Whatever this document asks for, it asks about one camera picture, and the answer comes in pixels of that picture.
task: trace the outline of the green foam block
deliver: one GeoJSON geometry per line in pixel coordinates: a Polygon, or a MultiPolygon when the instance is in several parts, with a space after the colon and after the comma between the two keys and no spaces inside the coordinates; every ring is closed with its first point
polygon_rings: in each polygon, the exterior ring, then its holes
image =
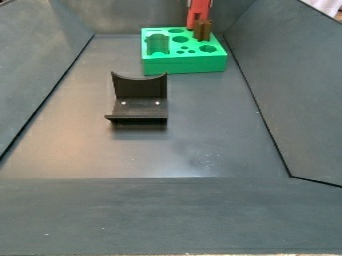
{"type": "Polygon", "coordinates": [[[202,42],[198,42],[193,35],[194,32],[186,27],[142,29],[145,75],[226,70],[228,52],[214,34],[210,35],[210,41],[202,42]]]}

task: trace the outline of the dark gray floor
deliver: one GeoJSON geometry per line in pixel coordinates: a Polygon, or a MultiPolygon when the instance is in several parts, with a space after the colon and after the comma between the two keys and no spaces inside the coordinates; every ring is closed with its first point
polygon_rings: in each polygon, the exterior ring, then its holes
{"type": "Polygon", "coordinates": [[[98,36],[0,166],[0,178],[288,177],[233,58],[169,77],[167,129],[114,129],[110,72],[142,77],[141,37],[98,36]]]}
{"type": "Polygon", "coordinates": [[[342,190],[294,179],[0,181],[0,255],[342,253],[342,190]]]}
{"type": "Polygon", "coordinates": [[[234,61],[170,77],[166,131],[113,128],[111,70],[139,37],[97,37],[3,161],[0,255],[342,253],[342,190],[288,178],[234,61]]]}

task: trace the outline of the hole in green block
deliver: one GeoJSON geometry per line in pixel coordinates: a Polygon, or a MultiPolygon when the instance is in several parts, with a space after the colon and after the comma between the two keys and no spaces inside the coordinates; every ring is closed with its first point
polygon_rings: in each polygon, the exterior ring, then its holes
{"type": "Polygon", "coordinates": [[[213,52],[216,52],[218,49],[217,49],[216,46],[204,45],[204,46],[200,47],[200,50],[201,50],[202,52],[213,53],[213,52]]]}
{"type": "Polygon", "coordinates": [[[169,49],[169,36],[163,34],[153,34],[146,39],[147,43],[147,55],[153,55],[155,52],[162,52],[165,54],[170,53],[169,49]]]}
{"type": "Polygon", "coordinates": [[[174,42],[177,42],[177,43],[186,43],[187,41],[189,41],[189,38],[187,37],[185,37],[185,36],[177,36],[177,37],[174,37],[174,42]]]}
{"type": "Polygon", "coordinates": [[[169,30],[169,32],[170,33],[182,33],[182,32],[185,32],[185,30],[179,29],[179,28],[173,28],[173,29],[169,30]]]}

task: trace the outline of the curved black part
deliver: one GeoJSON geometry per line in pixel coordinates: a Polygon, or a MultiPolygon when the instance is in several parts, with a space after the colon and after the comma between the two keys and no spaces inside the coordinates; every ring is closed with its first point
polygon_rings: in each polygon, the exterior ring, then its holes
{"type": "Polygon", "coordinates": [[[113,74],[117,99],[121,98],[167,98],[167,73],[149,79],[129,78],[113,74]]]}

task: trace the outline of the gray panel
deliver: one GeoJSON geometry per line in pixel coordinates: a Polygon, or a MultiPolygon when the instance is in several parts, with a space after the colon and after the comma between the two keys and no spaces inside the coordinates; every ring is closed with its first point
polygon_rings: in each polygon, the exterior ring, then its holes
{"type": "MultiPolygon", "coordinates": [[[[214,30],[224,32],[256,0],[217,0],[214,30]]],[[[186,26],[186,0],[62,0],[98,34],[139,33],[153,26],[186,26]]]]}
{"type": "Polygon", "coordinates": [[[342,190],[282,179],[0,181],[0,255],[342,253],[342,190]]]}
{"type": "Polygon", "coordinates": [[[91,37],[58,0],[0,7],[0,155],[91,37]]]}
{"type": "Polygon", "coordinates": [[[234,59],[226,72],[169,76],[167,129],[113,126],[103,117],[115,100],[111,71],[143,77],[141,58],[139,36],[94,38],[8,153],[0,177],[286,178],[234,59]]]}
{"type": "Polygon", "coordinates": [[[341,24],[258,0],[226,36],[292,174],[342,185],[341,24]]]}

